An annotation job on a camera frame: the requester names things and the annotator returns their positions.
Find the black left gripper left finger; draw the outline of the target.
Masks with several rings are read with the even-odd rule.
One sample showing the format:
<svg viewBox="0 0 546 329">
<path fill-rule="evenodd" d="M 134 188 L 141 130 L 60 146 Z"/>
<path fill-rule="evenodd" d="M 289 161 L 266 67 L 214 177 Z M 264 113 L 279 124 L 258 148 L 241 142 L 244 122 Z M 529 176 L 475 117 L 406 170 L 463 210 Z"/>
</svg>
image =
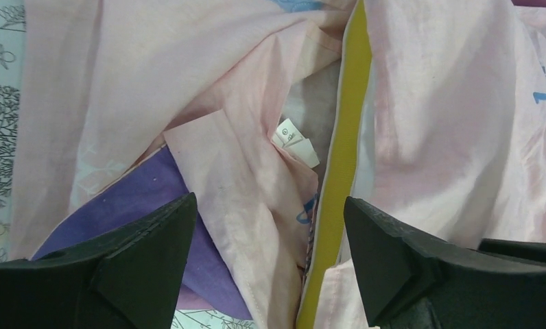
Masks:
<svg viewBox="0 0 546 329">
<path fill-rule="evenodd" d="M 196 218 L 190 193 L 42 258 L 0 263 L 0 328 L 170 328 Z"/>
</svg>

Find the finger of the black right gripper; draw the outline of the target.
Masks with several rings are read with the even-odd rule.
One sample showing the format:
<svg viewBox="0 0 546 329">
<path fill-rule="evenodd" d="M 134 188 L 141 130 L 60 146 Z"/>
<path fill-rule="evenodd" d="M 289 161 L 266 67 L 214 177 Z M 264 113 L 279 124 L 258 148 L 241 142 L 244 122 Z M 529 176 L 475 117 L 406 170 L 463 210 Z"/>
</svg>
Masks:
<svg viewBox="0 0 546 329">
<path fill-rule="evenodd" d="M 477 250 L 546 264 L 546 243 L 484 239 Z"/>
</svg>

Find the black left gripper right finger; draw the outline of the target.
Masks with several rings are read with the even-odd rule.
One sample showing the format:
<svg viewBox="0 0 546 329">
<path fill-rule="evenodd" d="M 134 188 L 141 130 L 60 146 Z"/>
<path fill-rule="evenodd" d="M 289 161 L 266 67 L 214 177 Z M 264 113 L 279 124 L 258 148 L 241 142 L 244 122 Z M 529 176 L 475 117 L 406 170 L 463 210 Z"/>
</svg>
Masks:
<svg viewBox="0 0 546 329">
<path fill-rule="evenodd" d="M 546 328 L 546 264 L 459 247 L 348 197 L 344 220 L 369 326 Z"/>
</svg>

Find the white pillow with yellow edge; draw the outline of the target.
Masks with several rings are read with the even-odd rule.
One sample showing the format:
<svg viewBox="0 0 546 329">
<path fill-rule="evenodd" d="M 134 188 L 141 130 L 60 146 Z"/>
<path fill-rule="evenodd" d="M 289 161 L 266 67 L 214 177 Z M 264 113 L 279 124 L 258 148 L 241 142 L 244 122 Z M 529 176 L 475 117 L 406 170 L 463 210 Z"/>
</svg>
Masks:
<svg viewBox="0 0 546 329">
<path fill-rule="evenodd" d="M 357 141 L 372 53 L 365 6 L 358 1 L 344 30 L 337 108 L 322 192 L 311 228 L 310 248 L 296 328 L 313 328 L 325 271 L 339 259 L 344 202 L 357 166 Z"/>
</svg>

